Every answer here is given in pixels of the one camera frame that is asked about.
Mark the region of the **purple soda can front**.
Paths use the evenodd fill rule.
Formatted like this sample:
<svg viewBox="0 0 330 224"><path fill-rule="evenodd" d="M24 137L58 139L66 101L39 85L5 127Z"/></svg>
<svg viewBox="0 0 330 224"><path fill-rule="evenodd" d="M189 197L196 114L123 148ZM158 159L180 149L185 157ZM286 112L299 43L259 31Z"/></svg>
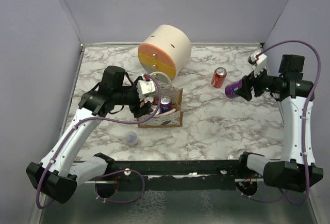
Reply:
<svg viewBox="0 0 330 224"><path fill-rule="evenodd" d="M161 108L157 108L157 105L152 105L151 106L151 115L155 113L155 115L160 115L161 114Z"/></svg>

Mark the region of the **brown canvas bag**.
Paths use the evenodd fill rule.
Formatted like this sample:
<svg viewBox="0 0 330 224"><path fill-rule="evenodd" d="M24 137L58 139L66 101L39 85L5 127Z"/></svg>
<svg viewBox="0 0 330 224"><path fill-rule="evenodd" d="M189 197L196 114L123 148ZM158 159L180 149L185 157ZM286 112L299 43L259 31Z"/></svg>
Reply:
<svg viewBox="0 0 330 224"><path fill-rule="evenodd" d="M148 115L144 115L138 118L138 121L144 121L139 123L139 128L166 128L166 127L182 127L183 126L183 115L184 112L181 108L183 89L174 87L172 80L163 72L154 71L150 74L155 80L162 78L166 85L162 86L160 90L156 88L156 92L153 95L149 95L145 98L145 102L152 103L154 98L158 98L157 108L160 108L160 99L162 95L168 95L172 100L170 111L154 115L153 118L149 119Z"/></svg>

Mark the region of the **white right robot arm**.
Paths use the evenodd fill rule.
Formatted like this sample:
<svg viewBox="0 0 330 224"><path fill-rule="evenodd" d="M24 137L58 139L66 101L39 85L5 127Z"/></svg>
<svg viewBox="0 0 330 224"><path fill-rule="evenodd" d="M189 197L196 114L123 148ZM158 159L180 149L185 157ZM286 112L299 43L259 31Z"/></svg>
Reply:
<svg viewBox="0 0 330 224"><path fill-rule="evenodd" d="M279 76L270 76L266 55L251 55L248 62L255 68L239 82L236 94L247 101L264 92L278 95L284 121L284 147L280 159L244 152L239 157L237 172L242 178L254 173L263 177L267 186L304 192L323 178L323 169L316 166L311 146L310 115L314 84L303 80L305 58L283 55Z"/></svg>

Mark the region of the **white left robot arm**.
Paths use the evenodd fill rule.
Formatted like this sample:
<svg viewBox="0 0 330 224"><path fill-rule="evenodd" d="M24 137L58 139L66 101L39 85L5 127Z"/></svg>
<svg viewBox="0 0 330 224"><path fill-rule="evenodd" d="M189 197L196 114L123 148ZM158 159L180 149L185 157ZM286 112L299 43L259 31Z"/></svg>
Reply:
<svg viewBox="0 0 330 224"><path fill-rule="evenodd" d="M113 175L124 173L114 164L111 157L97 153L89 161L74 165L76 155L87 138L106 116L113 112L115 106L128 106L136 119L147 115L152 119L155 114L151 103L144 99L151 94L160 94L157 81L150 75L139 76L124 86L128 73L121 67L108 66L102 79L90 91L84 93L78 103L76 114L55 146L39 163L31 162L26 173L33 187L37 190L36 205L39 209L40 194L59 203L66 203L75 193L78 186L93 179L110 179Z"/></svg>

